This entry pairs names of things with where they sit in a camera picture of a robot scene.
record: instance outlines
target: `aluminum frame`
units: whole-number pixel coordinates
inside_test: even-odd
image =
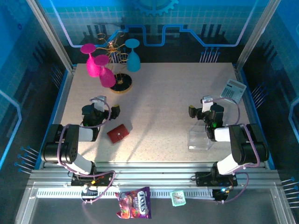
[[[122,189],[149,186],[153,192],[182,189],[190,192],[189,197],[193,196],[193,192],[217,189],[196,187],[196,183],[190,180],[194,172],[209,171],[212,165],[211,162],[96,163],[98,171],[116,171],[115,181],[109,191],[112,194]],[[277,171],[268,170],[265,164],[261,163],[259,168],[248,168],[246,172],[250,178],[248,189],[270,189],[280,223],[295,224]],[[239,185],[235,189],[242,189],[246,183],[246,176],[237,174],[237,179]],[[28,224],[30,222],[35,212],[37,198],[80,198],[80,190],[81,187],[71,186],[71,177],[62,167],[45,164],[42,170],[33,170],[15,223]],[[42,194],[41,191],[47,192],[48,195]],[[71,193],[61,195],[59,192]],[[109,193],[104,199],[111,198],[111,196]]]
[[[59,58],[61,59],[62,63],[64,64],[65,68],[72,72],[73,66],[71,60],[66,53],[61,41],[58,38],[55,30],[53,29],[51,23],[49,22],[48,18],[46,17],[41,5],[35,0],[26,0],[28,5],[30,6],[32,12],[36,16],[37,20],[39,21],[40,25],[42,26],[45,34],[47,35],[48,39],[50,40],[52,46],[54,47],[55,51],[57,52]]]
[[[237,71],[240,71],[244,64],[246,63],[248,57],[250,56],[252,50],[256,46],[256,43],[260,39],[261,35],[264,33],[269,21],[271,20],[273,14],[275,13],[281,0],[269,0],[266,8],[263,11],[260,19],[258,20],[256,27],[252,31],[243,51],[241,52],[239,59],[236,63]]]

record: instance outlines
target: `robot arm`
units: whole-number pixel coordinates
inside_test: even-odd
[[[97,97],[106,101],[106,97]],[[116,119],[120,114],[119,105],[111,108],[110,119]],[[83,126],[97,126],[103,123],[109,116],[109,111],[104,110],[104,103],[96,98],[91,105],[82,108]],[[61,136],[62,125],[51,125],[42,147],[41,158],[44,162],[57,164],[58,141]],[[95,174],[96,168],[93,162],[86,160],[78,153],[79,141],[96,141],[100,128],[83,128],[79,125],[69,125],[63,136],[60,156],[61,161],[72,170],[81,174]]]
[[[211,170],[214,179],[219,175],[234,175],[236,170],[248,164],[257,163],[253,148],[249,142],[244,127],[240,125],[223,126],[224,108],[213,103],[211,96],[203,97],[202,108],[196,109],[189,106],[189,116],[191,118],[202,119],[206,124],[206,133],[211,141],[230,142],[231,154],[225,159],[215,163]],[[254,146],[258,152],[260,161],[267,161],[269,150],[262,131],[257,124],[246,125],[250,132]]]

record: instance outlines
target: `gear graphic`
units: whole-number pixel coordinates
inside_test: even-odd
[[[174,9],[178,0],[132,0],[132,3],[135,9],[139,9],[141,13],[156,16],[168,13],[169,9]]]
[[[21,23],[28,14],[28,5],[26,0],[2,0],[0,5],[6,6],[7,10],[14,19]]]

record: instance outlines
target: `vent grille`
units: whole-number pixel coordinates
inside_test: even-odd
[[[151,189],[151,198],[170,198],[170,193],[173,190],[169,189]],[[212,198],[211,189],[190,189],[184,190],[186,198]],[[81,189],[71,189],[71,188],[51,188],[51,189],[39,189],[37,192],[38,198],[81,198]],[[89,192],[84,198],[93,198],[94,192]],[[107,191],[102,198],[116,198],[115,191]]]

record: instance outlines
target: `speckled tabletop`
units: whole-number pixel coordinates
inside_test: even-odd
[[[123,65],[115,64],[114,71]],[[79,142],[78,152],[91,161],[218,161],[230,154],[230,143],[216,142],[208,151],[189,152],[187,133],[197,120],[189,117],[188,106],[201,107],[206,95],[218,98],[229,78],[235,79],[231,63],[142,63],[141,69],[128,72],[132,88],[117,94],[88,75],[85,64],[78,64],[66,102],[62,124],[80,124],[81,108],[95,96],[107,96],[121,113],[101,128],[95,142]],[[237,108],[225,100],[224,124],[233,124]],[[240,102],[240,122],[248,123],[244,103]],[[124,124],[130,134],[112,144],[107,132]]]

